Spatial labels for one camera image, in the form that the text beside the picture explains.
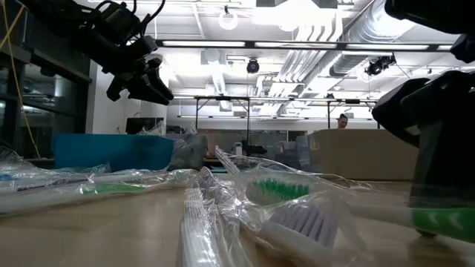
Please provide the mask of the black monitor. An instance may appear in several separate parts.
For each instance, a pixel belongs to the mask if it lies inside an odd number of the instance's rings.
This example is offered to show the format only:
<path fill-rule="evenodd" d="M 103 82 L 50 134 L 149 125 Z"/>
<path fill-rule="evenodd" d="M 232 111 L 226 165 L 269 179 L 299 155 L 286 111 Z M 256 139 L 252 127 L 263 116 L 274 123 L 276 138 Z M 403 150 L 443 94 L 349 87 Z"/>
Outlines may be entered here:
<path fill-rule="evenodd" d="M 160 117 L 127 118 L 126 126 L 125 126 L 125 132 L 127 134 L 135 135 L 142 129 L 143 126 L 154 126 L 159 121 L 164 121 L 164 119 L 160 118 Z"/>

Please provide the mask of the light grey plastic bin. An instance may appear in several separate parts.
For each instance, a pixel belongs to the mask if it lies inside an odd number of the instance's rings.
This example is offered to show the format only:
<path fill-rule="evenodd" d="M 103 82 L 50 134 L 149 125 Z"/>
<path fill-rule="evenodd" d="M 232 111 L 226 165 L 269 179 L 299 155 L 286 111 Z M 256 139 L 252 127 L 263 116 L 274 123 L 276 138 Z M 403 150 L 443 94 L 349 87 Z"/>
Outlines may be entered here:
<path fill-rule="evenodd" d="M 409 181 L 418 149 L 382 129 L 323 129 L 307 136 L 316 173 L 367 181 Z"/>

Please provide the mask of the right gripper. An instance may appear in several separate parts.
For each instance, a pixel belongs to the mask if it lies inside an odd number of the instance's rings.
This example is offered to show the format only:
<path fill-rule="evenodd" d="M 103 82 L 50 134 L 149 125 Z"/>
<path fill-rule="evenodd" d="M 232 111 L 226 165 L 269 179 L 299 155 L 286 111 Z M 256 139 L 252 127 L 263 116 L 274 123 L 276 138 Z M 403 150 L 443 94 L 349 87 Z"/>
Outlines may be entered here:
<path fill-rule="evenodd" d="M 419 146 L 410 207 L 475 208 L 475 131 L 438 122 L 468 98 L 472 87 L 475 71 L 409 79 L 383 95 L 372 110 L 392 135 Z"/>

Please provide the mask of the clear smoky plastic bin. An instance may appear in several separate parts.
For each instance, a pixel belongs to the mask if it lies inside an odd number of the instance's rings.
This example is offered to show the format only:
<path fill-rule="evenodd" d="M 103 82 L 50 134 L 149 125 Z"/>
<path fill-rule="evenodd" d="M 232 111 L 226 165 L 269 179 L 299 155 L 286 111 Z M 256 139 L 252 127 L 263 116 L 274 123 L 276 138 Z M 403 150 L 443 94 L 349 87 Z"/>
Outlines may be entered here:
<path fill-rule="evenodd" d="M 298 136 L 295 141 L 282 142 L 281 162 L 291 168 L 311 172 L 307 137 Z"/>
<path fill-rule="evenodd" d="M 207 137 L 200 134 L 182 134 L 174 141 L 169 170 L 194 169 L 203 167 L 203 159 L 208 151 Z"/>

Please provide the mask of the green flat mat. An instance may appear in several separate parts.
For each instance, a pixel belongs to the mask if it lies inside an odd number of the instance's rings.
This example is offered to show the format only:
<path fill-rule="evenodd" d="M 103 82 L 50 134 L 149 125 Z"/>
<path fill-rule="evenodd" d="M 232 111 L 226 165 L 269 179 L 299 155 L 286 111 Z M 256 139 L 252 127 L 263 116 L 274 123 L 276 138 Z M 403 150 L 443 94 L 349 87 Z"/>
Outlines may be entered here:
<path fill-rule="evenodd" d="M 224 167 L 213 167 L 211 166 L 210 168 L 208 167 L 202 167 L 203 170 L 205 171 L 209 171 L 213 174 L 230 174 L 230 175 L 238 175 L 240 173 L 240 171 L 238 169 L 234 169 L 234 168 L 231 168 L 231 169 L 228 169 L 228 168 L 224 168 Z"/>

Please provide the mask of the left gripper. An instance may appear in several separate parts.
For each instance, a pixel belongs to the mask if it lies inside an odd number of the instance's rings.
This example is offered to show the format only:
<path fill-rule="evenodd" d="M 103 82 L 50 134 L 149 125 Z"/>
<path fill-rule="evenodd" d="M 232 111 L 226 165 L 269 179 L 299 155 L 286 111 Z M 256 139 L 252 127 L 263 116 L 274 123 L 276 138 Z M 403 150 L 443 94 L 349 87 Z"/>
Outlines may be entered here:
<path fill-rule="evenodd" d="M 174 98 L 160 78 L 160 69 L 149 67 L 145 60 L 158 48 L 153 38 L 144 36 L 120 47 L 98 33 L 91 33 L 90 37 L 81 45 L 81 51 L 102 66 L 104 73 L 114 76 L 106 90 L 110 100 L 117 101 L 125 89 L 128 89 L 129 99 L 160 105 L 167 105 Z"/>

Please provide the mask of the black background rig frame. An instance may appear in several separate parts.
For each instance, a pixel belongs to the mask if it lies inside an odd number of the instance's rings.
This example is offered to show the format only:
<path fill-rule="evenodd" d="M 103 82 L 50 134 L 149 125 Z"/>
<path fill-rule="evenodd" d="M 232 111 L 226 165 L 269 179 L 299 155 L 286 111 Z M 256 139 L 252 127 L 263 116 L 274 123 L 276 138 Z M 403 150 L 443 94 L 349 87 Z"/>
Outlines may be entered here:
<path fill-rule="evenodd" d="M 197 129 L 318 131 L 337 127 L 377 128 L 371 99 L 251 96 L 176 96 L 161 115 L 167 125 Z"/>

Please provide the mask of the silver ventilation duct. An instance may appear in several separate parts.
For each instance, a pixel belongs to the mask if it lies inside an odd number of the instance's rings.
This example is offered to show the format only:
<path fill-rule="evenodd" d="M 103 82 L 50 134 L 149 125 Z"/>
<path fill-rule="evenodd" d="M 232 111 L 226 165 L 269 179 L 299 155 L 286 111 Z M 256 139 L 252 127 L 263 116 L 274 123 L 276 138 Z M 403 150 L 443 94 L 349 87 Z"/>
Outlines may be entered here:
<path fill-rule="evenodd" d="M 412 29 L 415 24 L 406 19 L 389 16 L 385 9 L 386 0 L 375 0 L 356 23 L 343 35 L 344 42 L 395 42 Z M 366 55 L 340 53 L 338 60 L 330 67 L 331 76 L 346 76 L 354 67 L 367 59 Z"/>

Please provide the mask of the blue wrapped toothbrush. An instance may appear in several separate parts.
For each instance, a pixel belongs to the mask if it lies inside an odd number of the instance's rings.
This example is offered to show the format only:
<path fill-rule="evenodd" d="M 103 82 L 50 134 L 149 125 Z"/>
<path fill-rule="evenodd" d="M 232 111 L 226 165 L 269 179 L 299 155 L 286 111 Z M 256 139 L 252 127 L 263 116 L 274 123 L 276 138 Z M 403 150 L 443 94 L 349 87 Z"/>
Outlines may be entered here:
<path fill-rule="evenodd" d="M 0 146 L 0 182 L 32 178 L 39 169 L 23 160 L 14 150 Z"/>

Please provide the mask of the black desktop device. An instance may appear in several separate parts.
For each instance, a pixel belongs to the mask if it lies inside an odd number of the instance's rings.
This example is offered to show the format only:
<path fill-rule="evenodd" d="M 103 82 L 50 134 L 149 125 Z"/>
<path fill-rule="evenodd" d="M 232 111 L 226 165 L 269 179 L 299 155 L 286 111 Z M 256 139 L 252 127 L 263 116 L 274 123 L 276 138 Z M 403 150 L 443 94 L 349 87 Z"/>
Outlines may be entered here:
<path fill-rule="evenodd" d="M 250 145 L 247 140 L 242 140 L 242 149 L 245 155 L 251 156 L 253 154 L 266 154 L 267 149 L 265 149 L 263 146 L 260 145 Z"/>

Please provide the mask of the teal plastic bin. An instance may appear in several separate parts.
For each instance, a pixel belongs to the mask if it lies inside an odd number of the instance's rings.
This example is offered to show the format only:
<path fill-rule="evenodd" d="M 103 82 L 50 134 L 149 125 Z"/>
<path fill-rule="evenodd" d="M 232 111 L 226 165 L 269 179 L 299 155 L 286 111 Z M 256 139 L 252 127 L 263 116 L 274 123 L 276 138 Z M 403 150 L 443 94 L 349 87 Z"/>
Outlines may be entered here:
<path fill-rule="evenodd" d="M 94 167 L 112 171 L 160 170 L 171 162 L 174 141 L 153 135 L 69 133 L 53 136 L 56 168 Z"/>

